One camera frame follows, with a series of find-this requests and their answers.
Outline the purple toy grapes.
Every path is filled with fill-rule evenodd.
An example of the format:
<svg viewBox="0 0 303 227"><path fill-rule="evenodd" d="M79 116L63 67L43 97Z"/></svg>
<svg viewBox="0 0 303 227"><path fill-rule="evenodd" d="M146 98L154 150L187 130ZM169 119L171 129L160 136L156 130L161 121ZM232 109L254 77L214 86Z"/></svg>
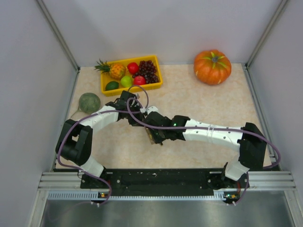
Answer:
<svg viewBox="0 0 303 227"><path fill-rule="evenodd" d="M137 73L133 74L133 79L137 76L143 76L146 79L146 84L158 83L160 81L159 77L156 75L156 66L151 60L140 61L139 70Z"/></svg>

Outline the green toy pear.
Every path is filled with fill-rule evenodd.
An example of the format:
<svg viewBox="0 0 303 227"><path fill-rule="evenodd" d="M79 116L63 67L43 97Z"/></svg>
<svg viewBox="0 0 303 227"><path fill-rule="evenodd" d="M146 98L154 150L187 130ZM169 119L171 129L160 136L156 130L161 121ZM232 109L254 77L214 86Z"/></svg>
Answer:
<svg viewBox="0 0 303 227"><path fill-rule="evenodd" d="M133 81L130 76L122 77L120 80L120 83L123 87L131 87L133 85Z"/></svg>

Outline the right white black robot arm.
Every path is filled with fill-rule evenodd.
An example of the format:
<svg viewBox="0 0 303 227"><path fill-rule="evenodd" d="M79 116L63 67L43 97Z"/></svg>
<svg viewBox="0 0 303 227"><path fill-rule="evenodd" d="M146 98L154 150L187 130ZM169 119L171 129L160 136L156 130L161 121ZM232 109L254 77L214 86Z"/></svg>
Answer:
<svg viewBox="0 0 303 227"><path fill-rule="evenodd" d="M181 115L170 119L156 111L150 112L143 122L156 144L165 140L202 141L237 151L238 155L224 165L220 176L226 187L234 186L249 170L263 169L267 143L253 123L247 122L243 127L223 127Z"/></svg>

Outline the aluminium rail frame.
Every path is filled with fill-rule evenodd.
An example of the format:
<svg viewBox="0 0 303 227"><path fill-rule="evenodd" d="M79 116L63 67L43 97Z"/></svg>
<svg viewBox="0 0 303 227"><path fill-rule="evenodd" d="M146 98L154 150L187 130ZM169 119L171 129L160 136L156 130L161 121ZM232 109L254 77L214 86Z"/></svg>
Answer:
<svg viewBox="0 0 303 227"><path fill-rule="evenodd" d="M45 172L42 173L40 190L79 190L83 173ZM289 171L249 172L250 191L294 191L296 185Z"/></svg>

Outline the brown cardboard express box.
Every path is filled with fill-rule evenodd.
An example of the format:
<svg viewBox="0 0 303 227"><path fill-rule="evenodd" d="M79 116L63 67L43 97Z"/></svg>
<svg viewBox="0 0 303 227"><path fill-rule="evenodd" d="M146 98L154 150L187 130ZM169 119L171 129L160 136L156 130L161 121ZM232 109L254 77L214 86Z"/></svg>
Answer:
<svg viewBox="0 0 303 227"><path fill-rule="evenodd" d="M156 144L153 136L153 129L145 127L146 133L148 135L149 141L151 144Z"/></svg>

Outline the orange toy pumpkin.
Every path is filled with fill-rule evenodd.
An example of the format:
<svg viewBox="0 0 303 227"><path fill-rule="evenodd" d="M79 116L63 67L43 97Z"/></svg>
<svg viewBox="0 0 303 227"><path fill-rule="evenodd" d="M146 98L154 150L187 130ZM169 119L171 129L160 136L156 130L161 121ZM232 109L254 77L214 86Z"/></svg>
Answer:
<svg viewBox="0 0 303 227"><path fill-rule="evenodd" d="M205 84L219 85L231 75L232 65L217 49L202 51L194 58L194 73Z"/></svg>

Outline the green toy melon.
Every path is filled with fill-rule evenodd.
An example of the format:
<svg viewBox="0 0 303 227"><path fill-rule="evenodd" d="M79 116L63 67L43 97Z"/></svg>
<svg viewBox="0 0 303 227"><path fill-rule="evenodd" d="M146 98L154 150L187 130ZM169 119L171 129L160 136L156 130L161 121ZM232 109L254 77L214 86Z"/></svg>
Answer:
<svg viewBox="0 0 303 227"><path fill-rule="evenodd" d="M73 117L78 112L92 114L98 111L101 107L100 98L94 93L84 93L80 96L77 110L71 115Z"/></svg>

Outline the red toy tomato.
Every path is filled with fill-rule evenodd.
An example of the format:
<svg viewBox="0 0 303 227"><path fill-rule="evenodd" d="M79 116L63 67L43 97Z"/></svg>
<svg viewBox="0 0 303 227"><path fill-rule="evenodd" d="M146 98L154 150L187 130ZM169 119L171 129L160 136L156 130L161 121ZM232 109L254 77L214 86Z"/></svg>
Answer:
<svg viewBox="0 0 303 227"><path fill-rule="evenodd" d="M138 72L139 66L136 62L131 62L127 65L127 69L129 71L129 73L133 75Z"/></svg>

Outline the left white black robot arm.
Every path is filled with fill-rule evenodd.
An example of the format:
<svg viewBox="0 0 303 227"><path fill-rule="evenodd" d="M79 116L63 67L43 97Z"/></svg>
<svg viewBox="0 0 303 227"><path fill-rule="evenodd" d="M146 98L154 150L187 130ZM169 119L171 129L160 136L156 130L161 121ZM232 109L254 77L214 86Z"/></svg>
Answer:
<svg viewBox="0 0 303 227"><path fill-rule="evenodd" d="M93 133L121 119L128 119L129 123L134 125L129 113L141 115L141 106L137 99L137 95L123 91L119 98L105 104L91 115L77 121L68 119L63 125L55 149L58 163L68 167L61 162L61 158L71 161L74 168L91 176L91 182L96 187L105 186L105 168L91 154Z"/></svg>

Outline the toy pineapple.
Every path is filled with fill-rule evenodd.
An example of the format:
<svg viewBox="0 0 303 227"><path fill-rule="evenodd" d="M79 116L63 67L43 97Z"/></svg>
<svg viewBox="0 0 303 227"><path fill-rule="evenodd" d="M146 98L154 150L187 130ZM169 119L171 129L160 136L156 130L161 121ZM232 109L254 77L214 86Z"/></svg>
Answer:
<svg viewBox="0 0 303 227"><path fill-rule="evenodd" d="M97 64L94 66L95 70L100 71L101 73L107 74L113 79L120 80L126 74L126 68L120 63L107 63L103 62L101 59L97 61Z"/></svg>

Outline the green toy lime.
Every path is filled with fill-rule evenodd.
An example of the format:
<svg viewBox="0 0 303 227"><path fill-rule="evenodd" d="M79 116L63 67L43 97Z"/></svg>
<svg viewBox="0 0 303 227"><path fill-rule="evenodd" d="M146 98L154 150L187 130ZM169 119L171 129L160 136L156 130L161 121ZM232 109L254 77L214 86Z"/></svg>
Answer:
<svg viewBox="0 0 303 227"><path fill-rule="evenodd" d="M110 81L106 84L105 90L109 91L109 90L115 90L119 88L119 83L116 81Z"/></svg>

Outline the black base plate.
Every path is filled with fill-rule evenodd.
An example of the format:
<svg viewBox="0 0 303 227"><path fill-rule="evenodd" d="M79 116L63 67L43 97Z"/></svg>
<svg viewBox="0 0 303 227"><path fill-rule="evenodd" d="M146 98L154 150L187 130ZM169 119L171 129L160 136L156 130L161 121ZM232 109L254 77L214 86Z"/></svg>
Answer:
<svg viewBox="0 0 303 227"><path fill-rule="evenodd" d="M245 188L247 175L234 181L223 176L221 168L193 169L108 169L105 183L82 176L82 189L112 188L113 196L208 196L215 190L239 192Z"/></svg>

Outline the red toy apple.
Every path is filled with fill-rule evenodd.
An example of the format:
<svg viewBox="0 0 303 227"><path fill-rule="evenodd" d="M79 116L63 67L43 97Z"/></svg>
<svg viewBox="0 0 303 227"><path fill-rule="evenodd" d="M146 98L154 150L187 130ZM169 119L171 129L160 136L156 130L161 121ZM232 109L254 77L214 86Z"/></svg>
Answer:
<svg viewBox="0 0 303 227"><path fill-rule="evenodd" d="M146 84L146 79L143 76L137 76L133 80L133 85L142 86L142 85L145 85L145 84Z"/></svg>

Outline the yellow plastic tray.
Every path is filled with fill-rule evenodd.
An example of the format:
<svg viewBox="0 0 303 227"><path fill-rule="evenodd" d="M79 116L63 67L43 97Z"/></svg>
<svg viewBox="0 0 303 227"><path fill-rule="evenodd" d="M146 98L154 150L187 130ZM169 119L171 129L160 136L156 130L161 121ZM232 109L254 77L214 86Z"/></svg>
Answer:
<svg viewBox="0 0 303 227"><path fill-rule="evenodd" d="M117 61L110 61L107 63L109 63L109 64L120 63L120 64L124 65L126 68L125 76L130 76L133 81L134 79L132 77L132 74L129 73L129 71L127 69L127 65L131 62L136 62L139 65L140 61L147 61L147 60L151 60L153 62L153 64L156 66L156 70L157 70L156 75L159 77L160 81L158 83L142 85L141 87L143 87L145 90L158 89L162 86L163 79L162 79L161 72L160 72L158 58L155 55L129 58L129 59L123 59L123 60L117 60ZM118 82L119 88L115 89L115 90L106 91L105 90L106 84L110 81ZM122 91L127 91L128 89L132 92L140 91L140 89L138 88L138 85L132 85L131 87L123 87L120 83L120 80L113 79L113 78L109 77L107 74L101 73L101 72L100 72L100 88L101 88L101 92L106 96L119 95L122 93Z"/></svg>

